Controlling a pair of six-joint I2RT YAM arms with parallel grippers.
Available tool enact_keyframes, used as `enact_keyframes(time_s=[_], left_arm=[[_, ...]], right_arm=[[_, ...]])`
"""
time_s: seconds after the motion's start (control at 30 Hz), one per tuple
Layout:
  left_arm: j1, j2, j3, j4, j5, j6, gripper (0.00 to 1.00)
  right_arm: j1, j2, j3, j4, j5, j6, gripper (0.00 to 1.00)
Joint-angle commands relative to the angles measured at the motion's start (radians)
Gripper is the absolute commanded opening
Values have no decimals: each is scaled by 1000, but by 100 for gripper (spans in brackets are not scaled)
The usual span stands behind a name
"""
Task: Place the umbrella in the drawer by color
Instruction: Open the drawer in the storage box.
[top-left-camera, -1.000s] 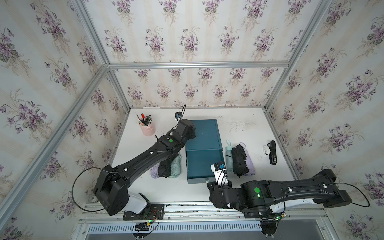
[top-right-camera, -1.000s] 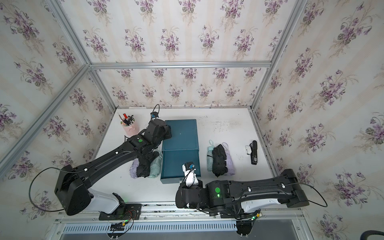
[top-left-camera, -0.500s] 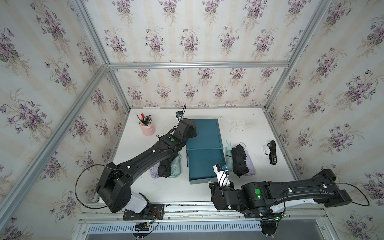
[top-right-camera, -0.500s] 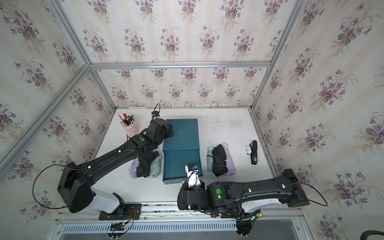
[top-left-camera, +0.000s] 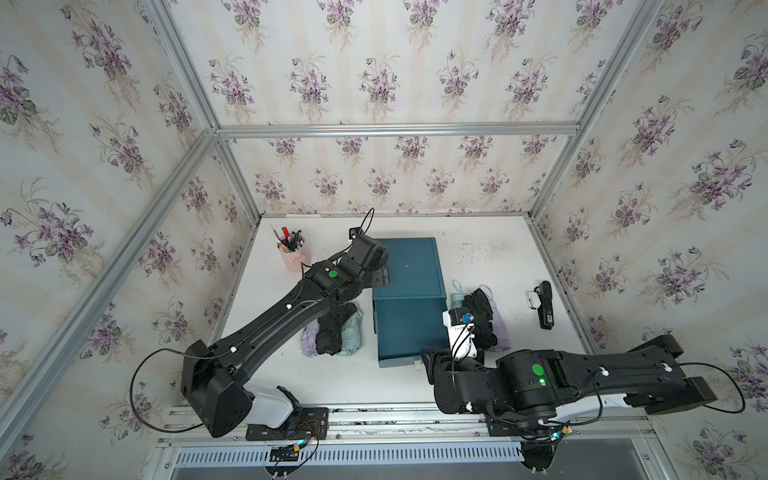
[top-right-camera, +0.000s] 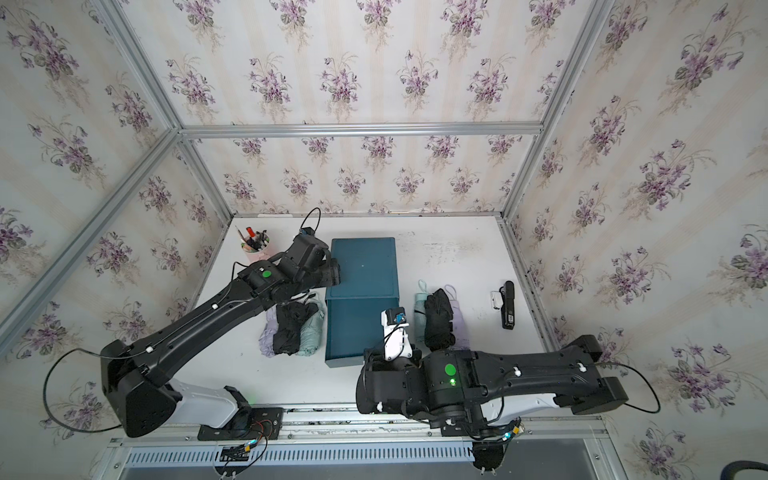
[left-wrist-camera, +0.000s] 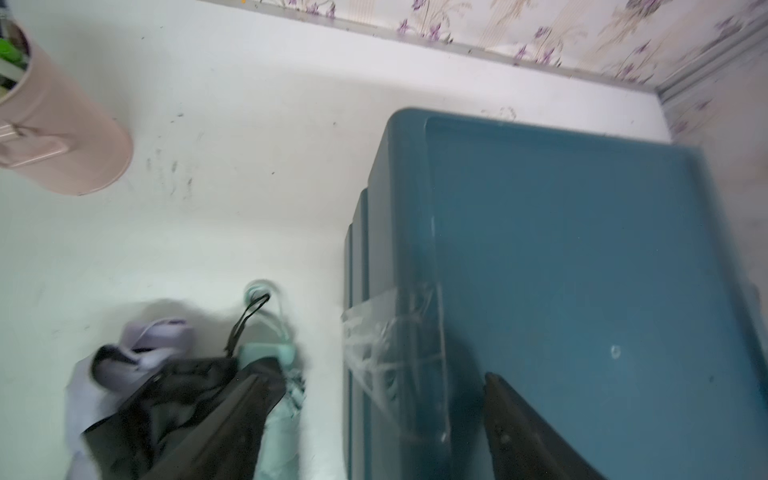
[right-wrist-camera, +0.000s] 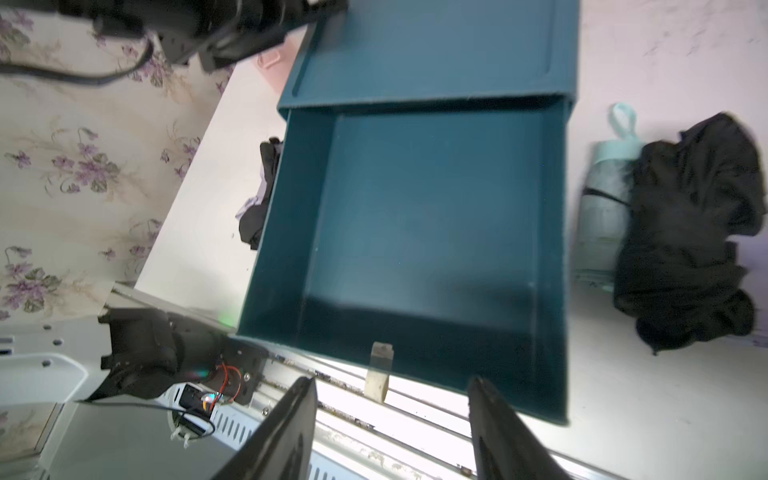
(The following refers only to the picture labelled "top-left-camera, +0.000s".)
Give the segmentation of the teal drawer cabinet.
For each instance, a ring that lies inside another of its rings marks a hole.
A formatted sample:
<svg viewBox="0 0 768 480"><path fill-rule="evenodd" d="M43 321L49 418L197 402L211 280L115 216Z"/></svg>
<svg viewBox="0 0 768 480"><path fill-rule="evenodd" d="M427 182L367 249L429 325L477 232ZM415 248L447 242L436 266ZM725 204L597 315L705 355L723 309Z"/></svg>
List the teal drawer cabinet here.
<svg viewBox="0 0 768 480"><path fill-rule="evenodd" d="M407 366L425 349L449 346L443 324L447 293L433 237L385 238L383 279L372 289L378 366Z"/></svg>

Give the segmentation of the black umbrella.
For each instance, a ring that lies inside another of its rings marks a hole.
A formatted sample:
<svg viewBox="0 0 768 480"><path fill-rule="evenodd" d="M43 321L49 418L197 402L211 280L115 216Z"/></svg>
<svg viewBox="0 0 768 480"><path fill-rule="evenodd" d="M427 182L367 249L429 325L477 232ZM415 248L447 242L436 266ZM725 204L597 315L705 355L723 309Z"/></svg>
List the black umbrella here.
<svg viewBox="0 0 768 480"><path fill-rule="evenodd" d="M358 306L354 302L346 303L318 320L319 332L316 346L319 355L339 355L342 325L357 309Z"/></svg>
<svg viewBox="0 0 768 480"><path fill-rule="evenodd" d="M493 311L485 292L481 289L476 289L470 295L466 295L464 297L464 306L474 318L474 343L476 347L480 350L490 350L492 347L495 347L498 339L492 326Z"/></svg>

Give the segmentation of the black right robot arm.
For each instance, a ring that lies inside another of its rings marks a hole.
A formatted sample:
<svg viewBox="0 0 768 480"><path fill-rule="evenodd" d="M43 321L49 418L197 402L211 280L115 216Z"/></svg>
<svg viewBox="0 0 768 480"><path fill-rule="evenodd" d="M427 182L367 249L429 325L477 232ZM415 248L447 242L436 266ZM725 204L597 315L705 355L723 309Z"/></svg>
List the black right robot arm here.
<svg viewBox="0 0 768 480"><path fill-rule="evenodd" d="M592 423L610 396L622 407L648 415L710 408L717 401L702 377L689 377L679 362L683 349L670 334L625 353L586 355L523 349L487 367L456 348L421 353L438 409L444 414L481 414L529 438L559 426Z"/></svg>

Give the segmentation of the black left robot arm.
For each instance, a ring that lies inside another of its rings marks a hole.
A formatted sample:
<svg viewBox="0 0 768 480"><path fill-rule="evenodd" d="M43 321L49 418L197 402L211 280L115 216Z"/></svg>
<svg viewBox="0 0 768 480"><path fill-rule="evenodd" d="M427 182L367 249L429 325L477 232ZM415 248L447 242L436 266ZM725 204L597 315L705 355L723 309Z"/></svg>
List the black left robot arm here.
<svg viewBox="0 0 768 480"><path fill-rule="evenodd" d="M310 322L356 299L386 267L387 248L360 233L350 245L326 260L299 267L293 289L246 326L208 346L198 340L178 351L183 358L180 393L213 438L243 423L257 395L246 384L261 365Z"/></svg>

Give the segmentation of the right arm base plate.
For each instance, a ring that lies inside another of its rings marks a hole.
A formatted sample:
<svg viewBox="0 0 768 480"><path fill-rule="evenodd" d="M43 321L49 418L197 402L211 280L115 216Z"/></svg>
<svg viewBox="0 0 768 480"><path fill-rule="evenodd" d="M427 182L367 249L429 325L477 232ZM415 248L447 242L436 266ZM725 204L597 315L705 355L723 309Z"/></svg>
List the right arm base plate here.
<svg viewBox="0 0 768 480"><path fill-rule="evenodd" d="M568 423L547 421L536 415L523 415L493 401L483 405L483 415L491 437L519 437L526 441L560 440L571 432Z"/></svg>

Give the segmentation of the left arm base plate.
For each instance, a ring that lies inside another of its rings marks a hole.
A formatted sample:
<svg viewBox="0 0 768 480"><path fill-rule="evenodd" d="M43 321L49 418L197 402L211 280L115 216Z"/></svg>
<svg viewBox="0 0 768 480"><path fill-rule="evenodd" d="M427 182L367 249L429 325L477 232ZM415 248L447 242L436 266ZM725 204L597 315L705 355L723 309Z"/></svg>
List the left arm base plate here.
<svg viewBox="0 0 768 480"><path fill-rule="evenodd" d="M249 424L247 441L324 440L329 426L330 410L326 407L303 407L292 413L277 428Z"/></svg>

